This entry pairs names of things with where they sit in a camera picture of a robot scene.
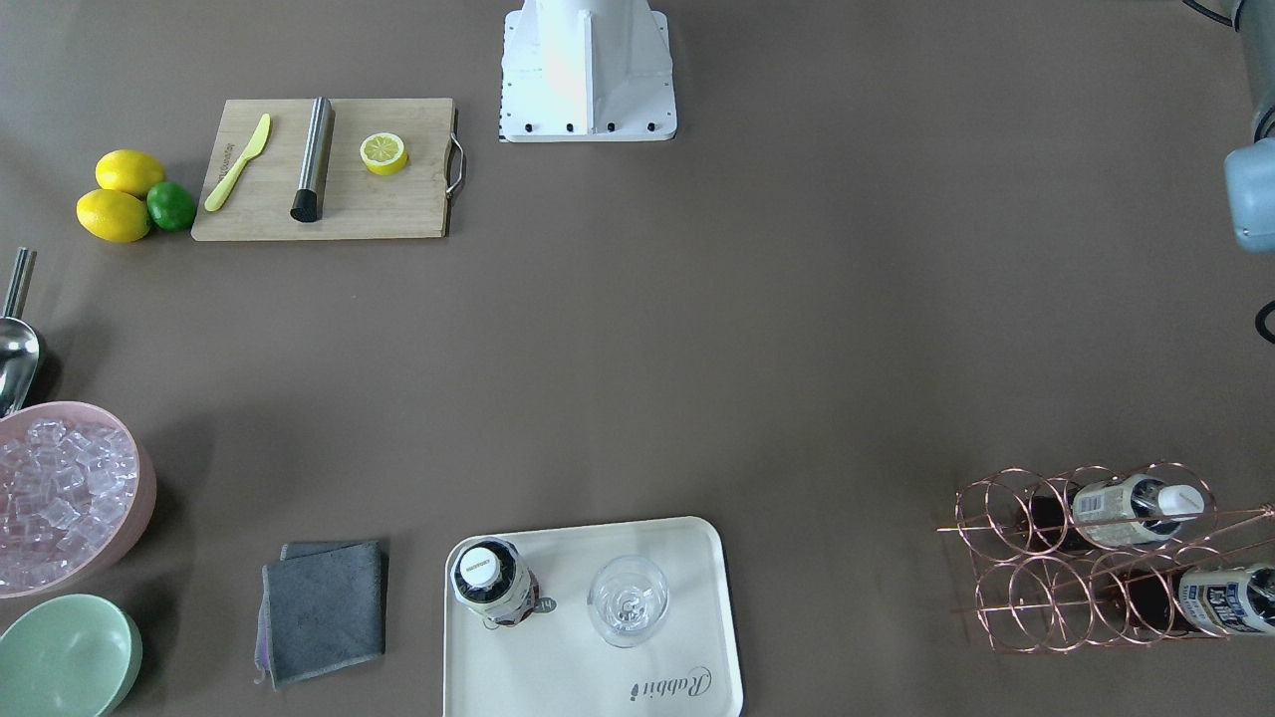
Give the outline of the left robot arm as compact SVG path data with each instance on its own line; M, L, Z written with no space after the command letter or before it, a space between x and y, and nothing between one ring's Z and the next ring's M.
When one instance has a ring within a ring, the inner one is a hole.
M1274 250L1274 4L1224 1L1221 11L1201 1L1183 4L1241 37L1255 114L1250 144L1230 151L1223 159L1230 232L1243 250L1271 254Z

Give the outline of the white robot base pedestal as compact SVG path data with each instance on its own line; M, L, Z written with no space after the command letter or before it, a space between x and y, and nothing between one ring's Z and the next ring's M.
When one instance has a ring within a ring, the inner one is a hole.
M668 18L646 1L525 1L504 18L501 142L678 131Z

